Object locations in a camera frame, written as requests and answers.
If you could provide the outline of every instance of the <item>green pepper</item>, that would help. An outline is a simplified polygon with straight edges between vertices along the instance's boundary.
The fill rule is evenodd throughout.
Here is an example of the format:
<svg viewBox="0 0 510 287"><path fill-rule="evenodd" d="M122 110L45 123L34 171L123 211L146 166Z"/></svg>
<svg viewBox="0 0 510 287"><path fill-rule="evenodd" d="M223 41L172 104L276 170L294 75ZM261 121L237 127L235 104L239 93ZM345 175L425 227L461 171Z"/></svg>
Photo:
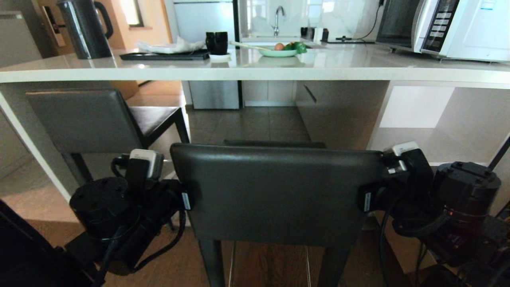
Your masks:
<svg viewBox="0 0 510 287"><path fill-rule="evenodd" d="M285 45L282 51L297 50L298 54L304 54L307 52L307 46L301 42L292 42Z"/></svg>

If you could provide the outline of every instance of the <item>green plate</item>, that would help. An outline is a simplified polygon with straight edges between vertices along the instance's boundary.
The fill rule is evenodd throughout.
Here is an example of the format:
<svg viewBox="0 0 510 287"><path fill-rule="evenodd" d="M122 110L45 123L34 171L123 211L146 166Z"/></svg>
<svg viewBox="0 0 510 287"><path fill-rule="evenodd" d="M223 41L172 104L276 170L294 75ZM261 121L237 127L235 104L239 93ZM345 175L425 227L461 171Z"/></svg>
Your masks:
<svg viewBox="0 0 510 287"><path fill-rule="evenodd" d="M292 57L297 55L297 50L290 51L275 51L275 50L259 50L259 52L266 57Z"/></svg>

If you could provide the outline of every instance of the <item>microwave control panel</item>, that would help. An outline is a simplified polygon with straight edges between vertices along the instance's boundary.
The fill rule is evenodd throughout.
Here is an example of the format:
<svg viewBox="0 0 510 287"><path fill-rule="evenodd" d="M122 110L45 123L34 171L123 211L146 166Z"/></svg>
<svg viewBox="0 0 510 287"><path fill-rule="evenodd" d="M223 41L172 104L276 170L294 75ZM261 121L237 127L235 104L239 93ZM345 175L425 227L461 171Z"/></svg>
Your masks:
<svg viewBox="0 0 510 287"><path fill-rule="evenodd" d="M427 37L423 42L423 49L439 52L446 38L446 33L460 0L439 0L436 12L428 28Z"/></svg>

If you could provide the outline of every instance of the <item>kitchen counter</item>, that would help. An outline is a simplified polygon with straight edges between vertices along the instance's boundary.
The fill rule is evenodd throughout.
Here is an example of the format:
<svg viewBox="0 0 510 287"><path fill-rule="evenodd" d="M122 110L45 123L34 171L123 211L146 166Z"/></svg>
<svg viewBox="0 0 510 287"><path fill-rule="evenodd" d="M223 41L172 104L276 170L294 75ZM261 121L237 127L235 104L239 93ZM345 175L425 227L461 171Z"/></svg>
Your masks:
<svg viewBox="0 0 510 287"><path fill-rule="evenodd" d="M229 50L231 60L79 60L70 54L0 69L0 83L99 80L402 80L448 81L510 88L510 65L438 61L426 55L391 53L378 45L309 49L290 58L262 57L258 51Z"/></svg>

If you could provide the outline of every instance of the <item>sink faucet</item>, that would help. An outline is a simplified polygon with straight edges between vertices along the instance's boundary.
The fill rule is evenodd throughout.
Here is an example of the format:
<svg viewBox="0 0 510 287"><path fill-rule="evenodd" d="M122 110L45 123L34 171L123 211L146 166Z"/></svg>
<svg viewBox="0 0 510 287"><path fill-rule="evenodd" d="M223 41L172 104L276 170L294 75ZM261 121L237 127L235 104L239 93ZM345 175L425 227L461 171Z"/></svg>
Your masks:
<svg viewBox="0 0 510 287"><path fill-rule="evenodd" d="M271 26L274 29L274 35L275 36L278 36L278 33L280 32L280 29L278 28L278 12L279 11L282 12L282 16L285 16L284 8L282 6L278 6L278 8L276 9L276 15L274 17L274 26Z"/></svg>

